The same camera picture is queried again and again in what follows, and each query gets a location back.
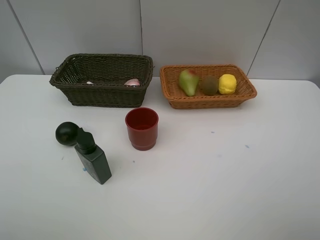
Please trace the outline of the yellow lemon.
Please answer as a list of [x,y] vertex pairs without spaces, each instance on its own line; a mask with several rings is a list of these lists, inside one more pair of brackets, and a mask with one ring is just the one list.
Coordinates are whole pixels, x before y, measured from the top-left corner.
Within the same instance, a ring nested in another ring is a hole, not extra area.
[[235,93],[237,88],[237,79],[232,74],[223,74],[218,81],[218,91],[222,95]]

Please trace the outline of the orange wicker basket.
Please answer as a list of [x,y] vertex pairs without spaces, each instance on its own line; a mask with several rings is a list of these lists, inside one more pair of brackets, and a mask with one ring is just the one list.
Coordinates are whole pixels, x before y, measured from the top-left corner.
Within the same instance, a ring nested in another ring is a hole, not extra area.
[[[205,95],[199,83],[195,95],[187,96],[179,86],[179,76],[183,70],[194,71],[199,76],[199,82],[206,76],[219,78],[224,74],[234,75],[237,80],[235,93]],[[253,84],[242,69],[234,64],[165,65],[161,67],[159,77],[163,95],[174,109],[233,108],[257,96]]]

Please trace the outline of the dark round fruit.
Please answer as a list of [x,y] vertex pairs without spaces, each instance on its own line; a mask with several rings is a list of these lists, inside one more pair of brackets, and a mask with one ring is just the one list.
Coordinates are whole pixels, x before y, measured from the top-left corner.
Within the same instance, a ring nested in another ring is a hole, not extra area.
[[55,130],[55,138],[61,145],[74,146],[76,144],[78,129],[79,126],[73,122],[63,122]]

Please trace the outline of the dark brown wicker basket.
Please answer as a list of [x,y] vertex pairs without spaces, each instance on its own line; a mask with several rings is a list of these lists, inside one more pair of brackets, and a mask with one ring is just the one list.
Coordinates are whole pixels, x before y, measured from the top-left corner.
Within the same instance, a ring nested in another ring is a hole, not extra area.
[[[74,106],[138,108],[153,69],[153,59],[147,55],[78,53],[68,56],[49,82]],[[130,79],[138,79],[140,86],[125,86]]]

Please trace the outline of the red plastic cup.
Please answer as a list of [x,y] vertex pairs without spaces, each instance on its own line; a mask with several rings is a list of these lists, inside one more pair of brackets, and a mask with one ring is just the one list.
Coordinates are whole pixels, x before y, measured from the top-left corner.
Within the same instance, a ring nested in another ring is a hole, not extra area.
[[134,108],[125,116],[128,138],[139,151],[152,149],[158,138],[159,116],[151,108]]

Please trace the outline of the brown kiwi fruit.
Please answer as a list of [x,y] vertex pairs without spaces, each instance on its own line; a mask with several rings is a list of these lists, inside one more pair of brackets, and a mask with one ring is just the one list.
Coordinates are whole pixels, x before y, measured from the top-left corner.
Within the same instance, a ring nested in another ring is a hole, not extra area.
[[218,92],[219,82],[216,77],[209,75],[202,79],[201,90],[207,96],[214,96]]

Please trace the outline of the green pear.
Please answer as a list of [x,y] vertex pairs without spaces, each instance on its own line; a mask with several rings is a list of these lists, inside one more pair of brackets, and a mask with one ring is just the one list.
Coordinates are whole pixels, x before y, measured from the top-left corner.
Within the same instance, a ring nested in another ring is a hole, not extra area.
[[188,97],[192,97],[196,93],[199,79],[193,70],[185,69],[179,75],[178,84]]

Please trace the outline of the dark pump bottle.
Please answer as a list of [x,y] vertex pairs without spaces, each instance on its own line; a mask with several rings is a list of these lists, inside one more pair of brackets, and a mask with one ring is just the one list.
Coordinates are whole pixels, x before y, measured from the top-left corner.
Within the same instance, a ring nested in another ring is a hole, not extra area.
[[79,128],[74,148],[86,172],[99,184],[103,185],[112,177],[105,152],[96,145],[90,132]]

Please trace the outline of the pink lotion bottle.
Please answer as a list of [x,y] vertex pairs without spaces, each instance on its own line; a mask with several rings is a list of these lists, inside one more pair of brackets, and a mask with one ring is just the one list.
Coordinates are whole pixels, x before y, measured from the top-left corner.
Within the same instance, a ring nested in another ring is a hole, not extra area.
[[141,84],[140,84],[140,81],[137,78],[132,78],[132,79],[127,80],[124,83],[124,85],[127,86],[127,87],[138,87]]

